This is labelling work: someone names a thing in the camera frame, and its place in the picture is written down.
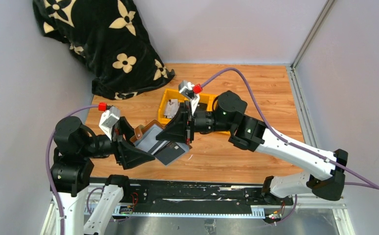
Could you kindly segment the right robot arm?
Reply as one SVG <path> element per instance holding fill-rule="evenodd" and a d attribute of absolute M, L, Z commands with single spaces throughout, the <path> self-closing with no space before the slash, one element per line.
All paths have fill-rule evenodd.
<path fill-rule="evenodd" d="M 245 115 L 246 108 L 247 103 L 232 91 L 215 99 L 213 111 L 193 112 L 185 101 L 156 139 L 190 144 L 195 133 L 229 132 L 228 141 L 236 148 L 272 155 L 303 169 L 290 176 L 266 177 L 261 191 L 265 203 L 271 205 L 280 198 L 302 193 L 329 201 L 341 198 L 345 173 L 338 164 L 346 165 L 346 151 L 325 151 L 284 136 L 263 121 Z"/>

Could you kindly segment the dark grey credit card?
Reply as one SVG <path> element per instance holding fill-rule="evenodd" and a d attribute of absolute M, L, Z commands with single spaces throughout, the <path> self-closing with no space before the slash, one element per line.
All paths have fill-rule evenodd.
<path fill-rule="evenodd" d="M 168 166 L 175 160 L 189 152 L 192 147 L 183 143 L 168 142 L 155 152 L 155 158 L 164 166 Z"/>

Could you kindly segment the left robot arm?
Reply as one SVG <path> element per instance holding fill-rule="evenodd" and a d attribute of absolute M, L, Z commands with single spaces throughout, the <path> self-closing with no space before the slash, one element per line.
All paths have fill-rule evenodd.
<path fill-rule="evenodd" d="M 119 202 L 127 202 L 132 195 L 129 178 L 110 175 L 106 179 L 103 199 L 92 214 L 91 221 L 84 225 L 81 214 L 94 168 L 91 159 L 114 155 L 124 169 L 131 169 L 155 160 L 147 152 L 137 149 L 130 141 L 133 128 L 125 117 L 120 117 L 111 130 L 111 137 L 96 135 L 78 117 L 68 116 L 60 120 L 53 135 L 56 143 L 54 163 L 50 168 L 53 182 L 51 190 L 57 203 L 62 235 L 101 235 L 109 223 L 111 213 Z"/>

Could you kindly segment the brown leather card holder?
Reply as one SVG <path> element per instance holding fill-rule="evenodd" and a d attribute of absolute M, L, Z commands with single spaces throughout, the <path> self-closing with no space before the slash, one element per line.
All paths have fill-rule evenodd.
<path fill-rule="evenodd" d="M 159 141 L 156 136 L 164 129 L 164 126 L 157 120 L 152 120 L 146 126 L 139 126 L 134 129 L 134 135 L 130 141 L 139 150 L 148 154 L 156 155 L 161 148 L 165 147 L 169 141 Z"/>

